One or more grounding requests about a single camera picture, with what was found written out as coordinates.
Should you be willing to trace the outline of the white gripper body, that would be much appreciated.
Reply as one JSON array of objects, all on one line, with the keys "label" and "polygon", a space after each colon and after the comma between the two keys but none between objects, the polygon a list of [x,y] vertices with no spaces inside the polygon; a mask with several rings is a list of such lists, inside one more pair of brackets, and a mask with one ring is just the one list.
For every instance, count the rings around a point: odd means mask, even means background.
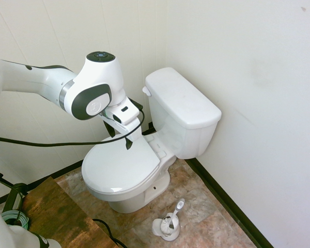
[{"label": "white gripper body", "polygon": [[139,113],[139,109],[125,97],[120,104],[105,108],[100,117],[122,135],[130,133],[127,138],[134,142],[142,136],[141,127],[137,127],[140,124]]}]

